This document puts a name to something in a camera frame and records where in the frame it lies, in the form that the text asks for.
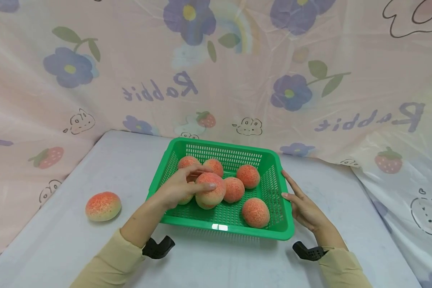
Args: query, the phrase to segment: human hand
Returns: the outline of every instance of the human hand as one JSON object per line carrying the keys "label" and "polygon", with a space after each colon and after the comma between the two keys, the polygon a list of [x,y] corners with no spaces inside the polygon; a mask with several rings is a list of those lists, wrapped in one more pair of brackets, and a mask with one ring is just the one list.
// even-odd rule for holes
{"label": "human hand", "polygon": [[304,194],[285,170],[282,171],[282,175],[294,191],[294,194],[282,193],[282,197],[291,202],[293,218],[312,233],[332,226],[322,210]]}
{"label": "human hand", "polygon": [[210,167],[194,164],[177,170],[153,195],[161,201],[164,208],[169,210],[176,208],[183,198],[201,192],[216,189],[214,183],[189,184],[188,182],[204,172],[213,172]]}

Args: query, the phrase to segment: beige sleeve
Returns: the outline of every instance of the beige sleeve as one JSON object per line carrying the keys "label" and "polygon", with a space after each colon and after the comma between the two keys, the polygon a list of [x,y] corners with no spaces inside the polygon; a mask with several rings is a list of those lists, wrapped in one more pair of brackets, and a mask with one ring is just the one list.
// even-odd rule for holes
{"label": "beige sleeve", "polygon": [[324,247],[328,252],[318,261],[329,288],[372,288],[355,254]]}
{"label": "beige sleeve", "polygon": [[143,260],[142,249],[125,240],[120,230],[116,230],[70,288],[120,288]]}

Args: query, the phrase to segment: basket rim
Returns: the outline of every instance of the basket rim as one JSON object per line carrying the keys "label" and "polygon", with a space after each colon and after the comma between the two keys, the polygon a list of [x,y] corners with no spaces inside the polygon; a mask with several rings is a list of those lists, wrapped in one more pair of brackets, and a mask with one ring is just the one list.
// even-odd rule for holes
{"label": "basket rim", "polygon": [[[171,153],[174,149],[174,145],[179,142],[185,142],[185,143],[195,143],[195,144],[210,144],[210,145],[216,145],[220,146],[220,148],[237,148],[237,149],[245,149],[252,152],[262,152],[271,154],[274,158],[274,165],[276,166],[276,174],[278,176],[279,181],[279,190],[280,193],[282,192],[288,192],[288,188],[286,186],[286,179],[282,175],[282,165],[280,163],[280,157],[279,155],[270,150],[265,148],[258,148],[258,147],[251,147],[251,146],[243,146],[243,145],[236,145],[231,143],[223,143],[223,142],[214,142],[209,140],[201,140],[201,139],[189,139],[189,138],[183,138],[178,137],[170,141],[168,144],[167,149],[165,150],[162,159],[157,167],[157,170],[155,172],[155,175],[152,179],[152,183],[149,186],[149,193],[147,194],[146,200],[149,199],[153,194],[155,194],[155,191],[158,189],[158,185],[160,184],[160,181],[163,177],[162,173],[158,173],[159,171],[164,171],[164,168],[167,166],[168,161],[170,159]],[[171,225],[179,225],[179,226],[185,226],[190,228],[201,228],[205,230],[215,230],[215,231],[222,231],[222,232],[228,232],[228,233],[235,233],[235,234],[242,234],[247,236],[254,236],[254,237],[263,237],[263,238],[270,238],[275,240],[289,240],[294,235],[295,227],[294,227],[294,221],[292,218],[292,207],[288,200],[282,199],[282,205],[285,209],[285,220],[286,220],[286,230],[284,231],[271,231],[271,230],[265,230],[265,229],[258,229],[258,228],[252,228],[252,227],[245,227],[245,226],[237,226],[237,225],[229,225],[228,230],[221,230],[210,228],[208,221],[203,220],[196,220],[196,219],[189,219],[186,218],[186,224],[183,224],[180,222],[180,217],[176,216],[168,216],[164,215],[162,217],[162,220],[160,221],[163,224],[171,224]]]}

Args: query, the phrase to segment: printed fabric backdrop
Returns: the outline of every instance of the printed fabric backdrop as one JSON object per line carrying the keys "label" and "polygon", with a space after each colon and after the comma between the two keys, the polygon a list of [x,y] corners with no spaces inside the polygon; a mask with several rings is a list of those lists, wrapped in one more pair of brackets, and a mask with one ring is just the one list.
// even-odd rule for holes
{"label": "printed fabric backdrop", "polygon": [[0,0],[0,253],[110,129],[350,166],[432,288],[432,0]]}

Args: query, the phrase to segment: strawberry print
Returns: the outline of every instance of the strawberry print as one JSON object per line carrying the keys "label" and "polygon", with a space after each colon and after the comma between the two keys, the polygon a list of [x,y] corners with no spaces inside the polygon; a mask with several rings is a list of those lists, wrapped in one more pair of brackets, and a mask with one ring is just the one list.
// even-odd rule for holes
{"label": "strawberry print", "polygon": [[387,174],[398,173],[403,164],[402,156],[390,147],[387,147],[386,151],[379,152],[374,161],[379,169]]}
{"label": "strawberry print", "polygon": [[58,163],[63,154],[64,149],[62,147],[53,147],[44,149],[37,156],[30,158],[29,161],[34,161],[34,167],[46,169]]}
{"label": "strawberry print", "polygon": [[208,111],[197,112],[197,122],[201,127],[212,128],[216,125],[216,118]]}

